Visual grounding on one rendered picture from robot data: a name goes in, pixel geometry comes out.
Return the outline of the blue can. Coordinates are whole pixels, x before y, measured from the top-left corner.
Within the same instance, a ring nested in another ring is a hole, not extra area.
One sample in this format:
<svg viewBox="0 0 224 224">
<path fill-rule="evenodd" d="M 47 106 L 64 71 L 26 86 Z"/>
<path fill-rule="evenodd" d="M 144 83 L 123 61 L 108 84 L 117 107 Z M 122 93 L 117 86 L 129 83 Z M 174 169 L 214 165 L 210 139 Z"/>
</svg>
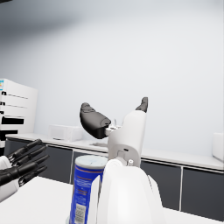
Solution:
<svg viewBox="0 0 224 224">
<path fill-rule="evenodd" d="M 69 224 L 87 224 L 92 184 L 97 177 L 102 180 L 108 159 L 102 156 L 85 155 L 75 159 L 73 197 Z"/>
</svg>

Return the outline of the white microwave oven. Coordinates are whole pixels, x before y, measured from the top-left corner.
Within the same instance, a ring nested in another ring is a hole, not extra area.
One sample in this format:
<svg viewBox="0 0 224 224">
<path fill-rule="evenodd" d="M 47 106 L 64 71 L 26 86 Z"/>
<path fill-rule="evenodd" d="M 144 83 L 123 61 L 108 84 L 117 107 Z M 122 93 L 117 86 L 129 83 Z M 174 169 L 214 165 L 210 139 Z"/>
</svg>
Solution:
<svg viewBox="0 0 224 224">
<path fill-rule="evenodd" d="M 52 139 L 75 142 L 82 139 L 82 128 L 79 126 L 50 125 L 48 136 Z"/>
</svg>

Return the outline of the white drawer cabinet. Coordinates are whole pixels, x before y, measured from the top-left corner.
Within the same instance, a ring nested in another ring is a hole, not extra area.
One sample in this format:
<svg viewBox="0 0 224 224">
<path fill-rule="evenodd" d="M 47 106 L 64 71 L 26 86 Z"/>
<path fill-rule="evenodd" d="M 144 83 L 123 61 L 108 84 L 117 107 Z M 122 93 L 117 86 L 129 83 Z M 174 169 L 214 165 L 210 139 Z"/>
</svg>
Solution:
<svg viewBox="0 0 224 224">
<path fill-rule="evenodd" d="M 0 78 L 0 156 L 7 134 L 34 130 L 38 90 Z"/>
</svg>

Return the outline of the kitchen counter with dark cabinets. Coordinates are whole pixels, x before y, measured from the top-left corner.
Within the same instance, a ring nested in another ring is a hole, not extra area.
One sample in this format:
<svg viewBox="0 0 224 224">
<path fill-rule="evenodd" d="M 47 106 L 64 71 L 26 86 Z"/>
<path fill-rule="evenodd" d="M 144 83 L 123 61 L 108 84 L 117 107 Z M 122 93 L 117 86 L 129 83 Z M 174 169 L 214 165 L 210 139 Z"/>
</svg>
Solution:
<svg viewBox="0 0 224 224">
<path fill-rule="evenodd" d="M 9 134 L 6 155 L 41 139 L 50 156 L 45 178 L 71 184 L 74 160 L 81 155 L 108 155 L 103 140 L 67 143 L 38 134 Z M 164 207 L 224 222 L 224 164 L 214 157 L 164 150 L 143 150 L 141 168 L 157 182 Z"/>
</svg>

